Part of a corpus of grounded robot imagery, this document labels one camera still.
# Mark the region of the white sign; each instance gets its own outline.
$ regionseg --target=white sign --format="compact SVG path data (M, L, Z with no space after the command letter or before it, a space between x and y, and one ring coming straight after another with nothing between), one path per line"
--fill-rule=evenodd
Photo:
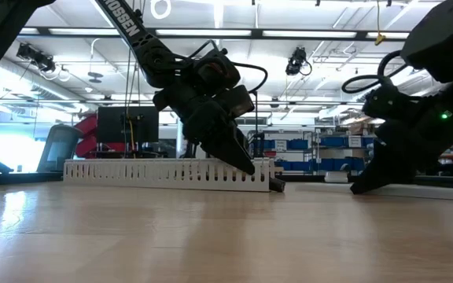
M349 147L360 148L361 136L349 136Z
M276 140L275 141L275 151L285 152L288 149L288 141L286 140Z

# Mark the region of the wooden tabletop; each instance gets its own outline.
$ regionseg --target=wooden tabletop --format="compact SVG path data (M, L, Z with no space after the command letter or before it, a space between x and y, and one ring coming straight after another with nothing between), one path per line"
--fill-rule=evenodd
M0 186L0 283L453 282L453 200Z

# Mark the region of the fluorescent light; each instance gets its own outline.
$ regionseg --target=fluorescent light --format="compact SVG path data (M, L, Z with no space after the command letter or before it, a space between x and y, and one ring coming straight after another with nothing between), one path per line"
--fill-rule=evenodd
M157 35L188 35L188 36L251 36L249 30L202 30L202 29L158 29Z
M23 33L26 35L39 35L38 28L22 28L20 30L20 33Z
M118 35L114 28L51 28L52 35Z
M387 39L407 39L409 32L381 32ZM368 32L366 37L368 39L376 39L378 32Z
M354 31L263 31L263 36L352 39Z

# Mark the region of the computer monitor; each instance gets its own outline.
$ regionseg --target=computer monitor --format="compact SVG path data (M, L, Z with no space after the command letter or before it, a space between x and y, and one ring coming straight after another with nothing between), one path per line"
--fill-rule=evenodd
M100 107L98 109L97 141L131 142L131 127L124 126L127 109L125 107ZM129 107L129 117L140 116L138 122L133 120L134 140L136 142L158 142L158 111L154 106Z

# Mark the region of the white cable tray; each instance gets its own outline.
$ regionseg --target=white cable tray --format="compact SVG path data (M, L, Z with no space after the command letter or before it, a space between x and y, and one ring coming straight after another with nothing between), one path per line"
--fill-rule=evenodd
M67 160L64 182L97 186L268 192L274 161L254 159L247 175L217 159Z

